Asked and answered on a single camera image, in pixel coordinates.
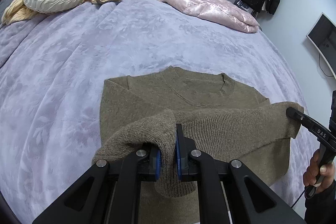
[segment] television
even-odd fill
[[[321,14],[313,28],[307,34],[308,39],[314,44],[329,66],[336,78],[336,26],[325,15]]]

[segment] brown sweater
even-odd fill
[[[197,192],[192,193],[196,184],[177,179],[176,123],[198,149],[218,160],[241,159],[270,185],[286,173],[290,137],[300,128],[286,117],[290,106],[303,111],[292,102],[270,105],[254,88],[224,73],[169,67],[150,75],[108,79],[100,105],[102,147],[93,161],[123,158],[144,142],[158,145],[162,170],[154,186],[159,194],[153,184],[143,183],[141,223],[197,222]]]

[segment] bed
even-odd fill
[[[90,167],[101,145],[104,79],[170,65],[225,72],[271,103],[306,109],[293,72],[263,32],[238,32],[156,0],[84,3],[0,28],[0,190],[22,224]],[[272,185],[289,205],[317,146],[304,128],[291,140],[289,170]]]

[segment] wall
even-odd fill
[[[336,79],[323,74],[319,67],[319,53],[306,38],[322,12],[336,23],[336,0],[281,0],[273,16],[259,14],[257,20],[292,68],[309,115],[328,126]],[[320,64],[327,75],[332,75],[323,58]],[[302,197],[295,206],[295,211],[301,216],[305,214],[304,200]]]

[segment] person's hand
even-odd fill
[[[316,150],[313,157],[310,159],[310,165],[307,171],[303,174],[303,184],[305,186],[314,185],[316,183],[316,176],[319,174],[319,166],[317,161],[319,159],[320,151]],[[324,176],[321,185],[316,189],[316,193],[321,193],[333,183],[335,177],[334,163],[322,165],[320,168],[320,174]]]

